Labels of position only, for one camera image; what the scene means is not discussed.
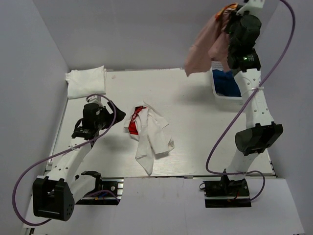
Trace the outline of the white red-print t-shirt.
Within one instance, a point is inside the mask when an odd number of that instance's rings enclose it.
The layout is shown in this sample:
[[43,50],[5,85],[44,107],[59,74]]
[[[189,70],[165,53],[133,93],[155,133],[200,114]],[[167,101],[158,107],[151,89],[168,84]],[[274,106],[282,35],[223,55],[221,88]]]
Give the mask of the white red-print t-shirt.
[[138,142],[135,160],[149,176],[155,157],[166,156],[175,148],[173,138],[164,131],[168,125],[165,117],[145,101],[137,103],[124,122],[130,137]]

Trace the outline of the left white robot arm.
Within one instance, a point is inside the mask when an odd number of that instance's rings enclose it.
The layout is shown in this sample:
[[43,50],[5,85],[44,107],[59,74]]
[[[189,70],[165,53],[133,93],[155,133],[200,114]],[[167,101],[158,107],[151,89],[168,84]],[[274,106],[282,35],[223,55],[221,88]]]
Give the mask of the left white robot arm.
[[98,103],[84,105],[83,117],[74,127],[69,152],[61,156],[55,167],[32,186],[33,213],[36,217],[68,221],[75,204],[86,195],[103,191],[101,174],[97,171],[77,170],[91,151],[101,130],[121,122],[126,113],[109,103],[112,112]]

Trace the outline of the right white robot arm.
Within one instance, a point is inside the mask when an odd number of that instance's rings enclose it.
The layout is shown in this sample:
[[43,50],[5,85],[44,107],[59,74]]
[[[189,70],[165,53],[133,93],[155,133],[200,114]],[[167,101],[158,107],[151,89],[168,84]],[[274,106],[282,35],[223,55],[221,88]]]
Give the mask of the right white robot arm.
[[227,62],[240,90],[246,115],[246,129],[236,133],[237,150],[224,170],[228,178],[221,182],[221,190],[226,195],[238,190],[237,181],[245,178],[252,162],[283,133],[283,126],[276,124],[269,112],[261,85],[261,64],[254,49],[261,25],[248,11],[241,15],[232,11],[225,28],[229,35]]

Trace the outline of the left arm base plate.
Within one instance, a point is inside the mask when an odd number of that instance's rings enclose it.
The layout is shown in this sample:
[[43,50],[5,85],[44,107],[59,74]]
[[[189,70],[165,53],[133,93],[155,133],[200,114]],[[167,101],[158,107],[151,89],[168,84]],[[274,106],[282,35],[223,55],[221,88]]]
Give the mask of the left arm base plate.
[[121,200],[124,179],[122,178],[102,178],[100,188],[88,193],[93,196],[84,197],[76,205],[94,205],[94,206],[116,206]]

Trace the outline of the blue t-shirt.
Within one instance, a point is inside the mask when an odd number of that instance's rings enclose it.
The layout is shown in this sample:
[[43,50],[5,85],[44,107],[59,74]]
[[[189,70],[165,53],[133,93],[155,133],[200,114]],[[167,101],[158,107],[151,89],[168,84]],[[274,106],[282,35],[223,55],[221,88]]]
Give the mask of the blue t-shirt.
[[231,71],[213,70],[212,74],[217,94],[226,97],[241,97],[241,92]]

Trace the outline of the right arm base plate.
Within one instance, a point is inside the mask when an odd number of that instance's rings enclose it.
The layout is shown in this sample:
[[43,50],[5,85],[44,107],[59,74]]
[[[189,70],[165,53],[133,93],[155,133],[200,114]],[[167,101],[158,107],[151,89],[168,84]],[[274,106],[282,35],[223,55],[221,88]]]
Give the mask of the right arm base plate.
[[203,181],[199,189],[204,192],[206,208],[251,208],[246,179],[229,181]]

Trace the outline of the pink t-shirt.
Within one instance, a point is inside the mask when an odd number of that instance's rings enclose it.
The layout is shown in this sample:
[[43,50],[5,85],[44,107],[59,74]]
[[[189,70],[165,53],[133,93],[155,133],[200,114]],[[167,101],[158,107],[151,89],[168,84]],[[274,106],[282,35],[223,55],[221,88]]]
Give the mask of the pink t-shirt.
[[229,22],[231,11],[237,6],[238,3],[232,3],[222,8],[200,31],[184,62],[187,76],[209,71],[213,61],[220,62],[224,71],[230,71],[227,63],[229,35],[224,30]]

